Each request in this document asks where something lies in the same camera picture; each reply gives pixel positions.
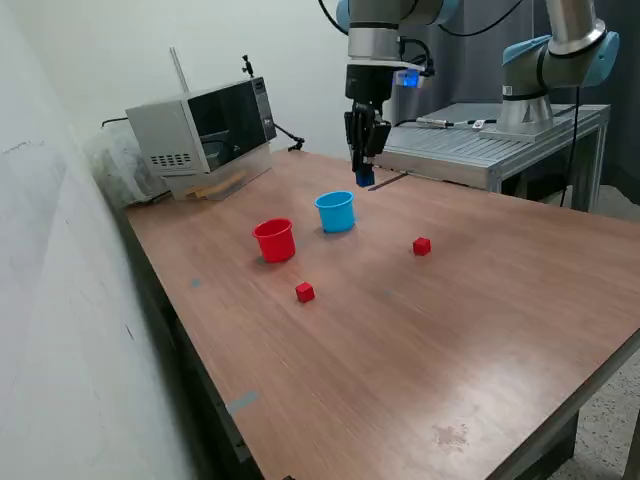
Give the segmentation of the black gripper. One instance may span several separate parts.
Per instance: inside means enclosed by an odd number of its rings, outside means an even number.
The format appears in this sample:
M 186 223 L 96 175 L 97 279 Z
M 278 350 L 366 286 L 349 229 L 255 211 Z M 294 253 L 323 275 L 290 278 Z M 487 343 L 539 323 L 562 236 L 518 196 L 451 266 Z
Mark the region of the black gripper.
M 353 65 L 346 67 L 345 96 L 355 102 L 344 113 L 346 139 L 349 146 L 352 172 L 361 169 L 373 172 L 370 161 L 382 153 L 392 125 L 382 117 L 375 105 L 382 105 L 391 98 L 393 69 L 385 66 Z M 361 108 L 364 106 L 364 146 L 361 153 Z

